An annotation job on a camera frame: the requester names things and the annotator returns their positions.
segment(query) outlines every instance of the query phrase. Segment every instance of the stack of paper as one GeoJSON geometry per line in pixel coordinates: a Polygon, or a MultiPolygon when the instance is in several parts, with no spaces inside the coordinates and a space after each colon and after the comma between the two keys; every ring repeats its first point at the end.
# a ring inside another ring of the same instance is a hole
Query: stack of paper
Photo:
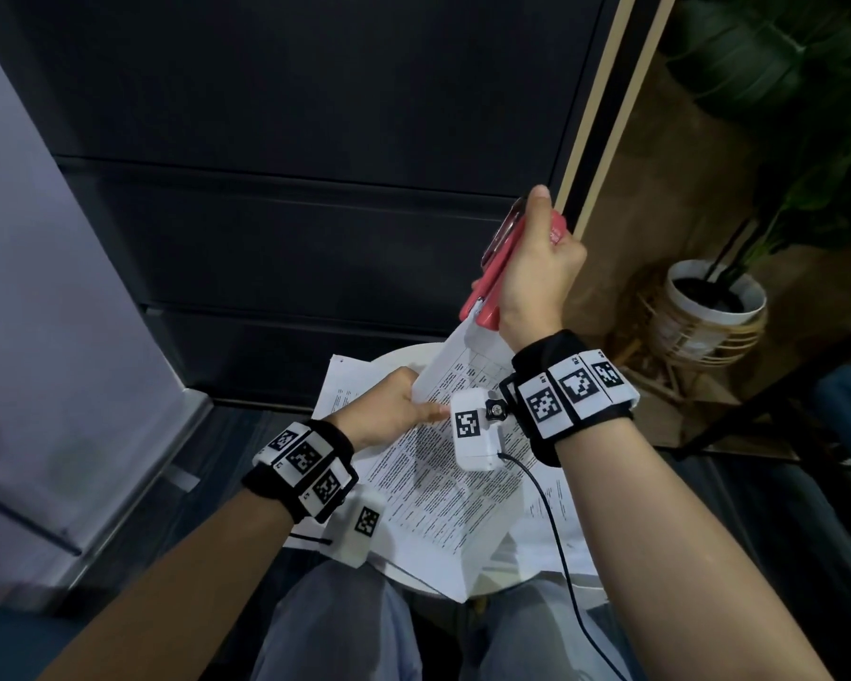
{"type": "MultiPolygon", "coordinates": [[[[413,386],[416,401],[447,403],[454,391],[496,388],[511,372],[510,349],[473,316],[454,331],[413,386]]],[[[314,417],[324,417],[374,386],[387,370],[333,356],[314,417]]],[[[520,428],[510,423],[505,451],[520,459],[549,499],[571,573],[595,574],[561,469],[538,464],[520,428]]],[[[420,426],[393,445],[354,459],[360,482],[387,499],[372,551],[458,602],[469,596],[490,561],[533,570],[561,570],[552,528],[533,484],[520,469],[467,473],[454,460],[448,421],[420,426]]],[[[321,526],[306,519],[297,533],[317,536],[321,526]]],[[[309,549],[291,538],[287,545],[309,549]]]]}

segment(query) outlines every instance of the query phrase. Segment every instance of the jeans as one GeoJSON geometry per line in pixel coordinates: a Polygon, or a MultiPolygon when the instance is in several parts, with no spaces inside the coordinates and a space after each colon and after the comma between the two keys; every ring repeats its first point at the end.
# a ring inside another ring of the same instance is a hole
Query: jeans
{"type": "MultiPolygon", "coordinates": [[[[592,639],[626,678],[624,661],[582,613],[592,639]]],[[[532,580],[489,597],[463,641],[461,681],[616,679],[582,634],[563,585],[532,580]]],[[[253,681],[419,681],[410,610],[372,567],[322,564],[278,604],[253,681]]]]}

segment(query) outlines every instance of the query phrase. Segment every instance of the red stapler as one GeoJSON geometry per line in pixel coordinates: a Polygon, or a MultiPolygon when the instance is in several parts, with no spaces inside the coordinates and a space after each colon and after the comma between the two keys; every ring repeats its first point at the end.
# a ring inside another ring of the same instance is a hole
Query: red stapler
{"type": "MultiPolygon", "coordinates": [[[[507,213],[501,227],[495,233],[495,237],[483,253],[482,261],[479,263],[483,276],[477,281],[473,293],[466,299],[463,308],[460,308],[460,320],[466,320],[470,311],[482,298],[482,311],[477,316],[477,325],[487,330],[498,331],[498,299],[501,297],[501,281],[504,278],[504,268],[510,260],[513,250],[520,243],[523,235],[523,215],[526,213],[526,198],[517,199],[507,213]]],[[[567,231],[567,221],[559,212],[552,210],[552,233],[550,239],[557,244],[567,231]]]]}

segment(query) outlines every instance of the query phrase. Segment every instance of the person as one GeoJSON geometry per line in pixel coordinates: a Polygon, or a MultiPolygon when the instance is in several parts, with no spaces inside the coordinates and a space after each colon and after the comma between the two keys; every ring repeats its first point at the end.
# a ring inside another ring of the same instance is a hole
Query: person
{"type": "MultiPolygon", "coordinates": [[[[499,303],[500,333],[514,352],[562,329],[586,257],[570,237],[552,246],[550,225],[550,196],[537,186],[499,303]]],[[[359,450],[446,418],[446,407],[411,400],[415,378],[400,368],[329,422],[359,450]]],[[[829,678],[765,578],[630,419],[577,432],[556,451],[601,582],[650,678],[829,678]]],[[[238,492],[94,618],[41,681],[199,678],[292,527],[280,502],[238,492]]],[[[497,595],[480,627],[462,675],[613,677],[580,642],[563,585],[537,581],[497,595]]],[[[617,660],[601,631],[590,632],[617,660]]],[[[329,562],[278,605],[253,677],[408,681],[421,670],[397,590],[371,567],[329,562]]]]}

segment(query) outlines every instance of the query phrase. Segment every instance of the black cabinet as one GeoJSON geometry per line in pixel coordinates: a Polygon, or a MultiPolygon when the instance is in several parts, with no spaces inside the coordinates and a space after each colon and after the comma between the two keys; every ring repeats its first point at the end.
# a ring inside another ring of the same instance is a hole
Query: black cabinet
{"type": "Polygon", "coordinates": [[[308,402],[454,329],[617,3],[0,0],[0,63],[184,382],[308,402]]]}

